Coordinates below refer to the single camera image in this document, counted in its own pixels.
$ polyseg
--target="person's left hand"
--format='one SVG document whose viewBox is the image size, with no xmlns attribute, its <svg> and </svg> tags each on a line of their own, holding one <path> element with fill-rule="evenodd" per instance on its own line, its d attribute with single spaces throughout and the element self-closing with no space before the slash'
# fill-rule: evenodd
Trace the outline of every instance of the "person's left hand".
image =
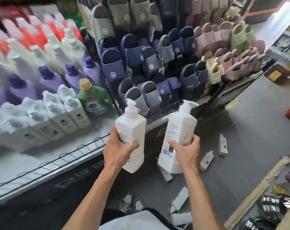
<svg viewBox="0 0 290 230">
<path fill-rule="evenodd" d="M 119 141 L 116 127 L 111 128 L 110 139 L 104 147 L 105 169 L 112 170 L 117 175 L 127 163 L 130 154 L 140 146 L 138 142 L 124 144 Z"/>
</svg>

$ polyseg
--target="green detergent bottle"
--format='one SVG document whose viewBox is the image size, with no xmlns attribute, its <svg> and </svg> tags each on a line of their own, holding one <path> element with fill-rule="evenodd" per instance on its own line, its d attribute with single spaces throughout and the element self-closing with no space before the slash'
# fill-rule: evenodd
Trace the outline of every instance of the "green detergent bottle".
<svg viewBox="0 0 290 230">
<path fill-rule="evenodd" d="M 109 92 L 101 87 L 93 86 L 89 79 L 83 78 L 79 81 L 80 99 L 84 109 L 91 115 L 102 115 L 113 108 Z"/>
</svg>

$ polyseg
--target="white shirt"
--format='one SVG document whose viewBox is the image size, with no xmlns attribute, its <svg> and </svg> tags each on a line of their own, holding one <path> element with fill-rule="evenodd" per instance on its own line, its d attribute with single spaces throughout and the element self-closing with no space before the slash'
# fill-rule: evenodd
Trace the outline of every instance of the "white shirt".
<svg viewBox="0 0 290 230">
<path fill-rule="evenodd" d="M 156 216 L 149 211 L 141 211 L 133 215 L 109 221 L 98 230 L 169 230 Z"/>
</svg>

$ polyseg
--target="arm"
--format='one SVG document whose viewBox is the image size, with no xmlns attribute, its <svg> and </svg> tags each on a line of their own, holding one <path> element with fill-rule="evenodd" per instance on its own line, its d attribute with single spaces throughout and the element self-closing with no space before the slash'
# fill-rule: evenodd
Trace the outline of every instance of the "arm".
<svg viewBox="0 0 290 230">
<path fill-rule="evenodd" d="M 99 228 L 113 182 L 121 168 L 127 163 L 132 151 L 138 147 L 138 142 L 132 145 L 121 143 L 117 137 L 116 127 L 111 129 L 110 139 L 103 152 L 105 167 L 62 230 L 97 230 Z"/>
<path fill-rule="evenodd" d="M 170 140 L 177 155 L 178 162 L 183 170 L 185 181 L 188 186 L 189 199 L 194 230 L 222 230 L 223 224 L 217 217 L 209 199 L 208 193 L 199 176 L 200 139 L 193 135 L 193 143 L 189 146 L 181 146 Z"/>
</svg>

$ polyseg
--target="hang tag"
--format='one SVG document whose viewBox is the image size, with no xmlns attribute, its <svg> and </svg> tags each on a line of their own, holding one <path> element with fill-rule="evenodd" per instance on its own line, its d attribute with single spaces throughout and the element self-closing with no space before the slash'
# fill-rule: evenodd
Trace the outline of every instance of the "hang tag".
<svg viewBox="0 0 290 230">
<path fill-rule="evenodd" d="M 152 42 L 153 39 L 154 39 L 154 32 L 155 32 L 155 27 L 150 25 L 149 34 L 148 34 L 148 39 L 149 39 L 150 42 Z"/>
<path fill-rule="evenodd" d="M 127 77 L 132 78 L 132 69 L 129 68 L 128 66 L 126 67 L 126 73 L 127 73 Z"/>
<path fill-rule="evenodd" d="M 164 75 L 164 71 L 165 71 L 165 67 L 163 66 L 159 68 L 158 73 L 162 73 Z"/>
</svg>

